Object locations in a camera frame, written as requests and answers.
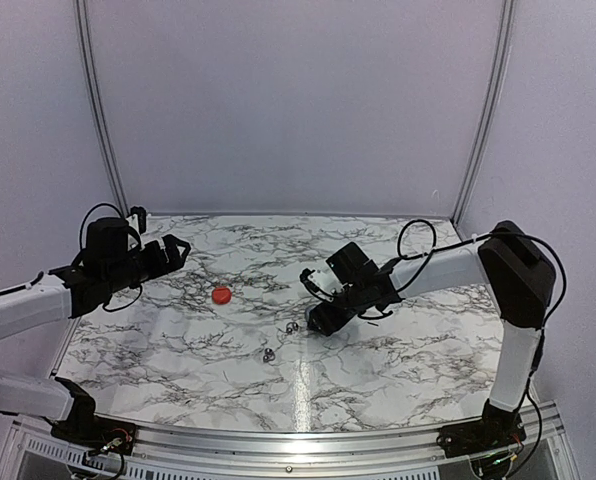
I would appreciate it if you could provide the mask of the red earbud charging case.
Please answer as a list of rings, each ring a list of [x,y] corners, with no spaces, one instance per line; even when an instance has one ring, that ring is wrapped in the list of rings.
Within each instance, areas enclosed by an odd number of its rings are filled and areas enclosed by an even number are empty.
[[[232,299],[232,292],[228,287],[219,286],[212,290],[212,301],[217,305],[228,304]]]

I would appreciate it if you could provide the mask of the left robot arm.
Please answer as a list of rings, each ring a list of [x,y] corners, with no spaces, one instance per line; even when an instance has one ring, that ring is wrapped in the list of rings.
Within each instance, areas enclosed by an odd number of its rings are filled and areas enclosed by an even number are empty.
[[[0,341],[97,309],[109,312],[116,293],[142,290],[144,283],[181,270],[190,243],[172,234],[144,242],[146,230],[142,207],[132,208],[129,216],[84,218],[79,251],[70,264],[0,290]],[[69,380],[0,371],[0,413],[64,422],[80,443],[94,445],[105,432],[94,411],[94,400]]]

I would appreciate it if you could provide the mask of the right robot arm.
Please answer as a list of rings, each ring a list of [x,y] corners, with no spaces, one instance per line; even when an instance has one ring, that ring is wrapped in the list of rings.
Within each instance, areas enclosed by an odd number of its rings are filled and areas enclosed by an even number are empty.
[[[392,306],[423,294],[484,285],[503,324],[494,384],[473,438],[493,448],[507,437],[528,397],[544,349],[548,319],[563,301],[554,288],[567,286],[562,261],[545,241],[502,221],[490,232],[420,254],[403,253],[378,265],[350,242],[305,269],[299,281],[318,303],[306,313],[310,330],[330,336],[353,318],[380,321]]]

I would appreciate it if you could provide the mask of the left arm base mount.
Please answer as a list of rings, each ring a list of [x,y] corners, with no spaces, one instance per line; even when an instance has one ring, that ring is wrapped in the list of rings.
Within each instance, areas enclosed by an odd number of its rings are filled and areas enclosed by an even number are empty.
[[[54,380],[67,389],[73,403],[64,420],[50,420],[53,437],[89,447],[99,453],[132,453],[136,424],[97,415],[96,402],[84,389],[66,378],[55,377]]]

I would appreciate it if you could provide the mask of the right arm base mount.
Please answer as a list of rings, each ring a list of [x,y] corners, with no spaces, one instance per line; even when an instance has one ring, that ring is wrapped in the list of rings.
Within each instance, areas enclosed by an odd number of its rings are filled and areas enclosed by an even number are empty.
[[[482,415],[440,428],[436,444],[447,458],[473,455],[515,445],[527,438],[521,425],[520,408],[507,411],[487,400]]]

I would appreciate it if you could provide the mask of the front aluminium rail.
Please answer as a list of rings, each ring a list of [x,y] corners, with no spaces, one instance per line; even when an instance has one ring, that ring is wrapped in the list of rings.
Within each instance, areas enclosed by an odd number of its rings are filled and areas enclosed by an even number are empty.
[[[557,406],[525,407],[519,435],[463,447],[462,422],[342,433],[197,429],[137,422],[130,451],[92,455],[43,421],[13,420],[0,479],[577,479]]]

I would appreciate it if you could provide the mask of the left aluminium frame post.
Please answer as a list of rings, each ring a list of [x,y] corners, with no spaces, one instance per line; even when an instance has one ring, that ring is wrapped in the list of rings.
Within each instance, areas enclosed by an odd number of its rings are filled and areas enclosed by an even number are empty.
[[[112,137],[103,105],[101,87],[93,49],[93,36],[88,1],[73,1],[77,38],[83,64],[84,80],[92,114],[94,130],[115,205],[122,214],[129,213],[129,203],[122,185]]]

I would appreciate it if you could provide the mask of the aluminium frame post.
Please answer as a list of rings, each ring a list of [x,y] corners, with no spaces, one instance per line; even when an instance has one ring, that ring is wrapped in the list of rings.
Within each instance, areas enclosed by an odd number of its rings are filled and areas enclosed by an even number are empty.
[[[475,137],[469,152],[467,167],[450,217],[452,225],[456,229],[459,228],[466,214],[469,201],[476,186],[478,173],[485,157],[489,135],[494,123],[509,62],[516,10],[516,1],[504,0],[502,2],[485,97]]]
[[[129,203],[122,185],[112,137],[103,105],[101,87],[93,49],[93,36],[88,1],[73,1],[77,38],[83,64],[84,80],[92,114],[94,130],[115,205],[122,214],[129,213]]]

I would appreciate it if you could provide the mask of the right aluminium frame post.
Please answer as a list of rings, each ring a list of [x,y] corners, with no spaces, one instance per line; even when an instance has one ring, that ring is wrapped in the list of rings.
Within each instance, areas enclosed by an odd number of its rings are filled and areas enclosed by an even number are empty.
[[[494,123],[509,62],[516,10],[516,1],[504,0],[502,2],[485,97],[475,137],[469,152],[467,167],[450,217],[452,225],[456,229],[459,228],[466,214],[469,201],[476,186],[478,173],[485,157],[489,135]]]

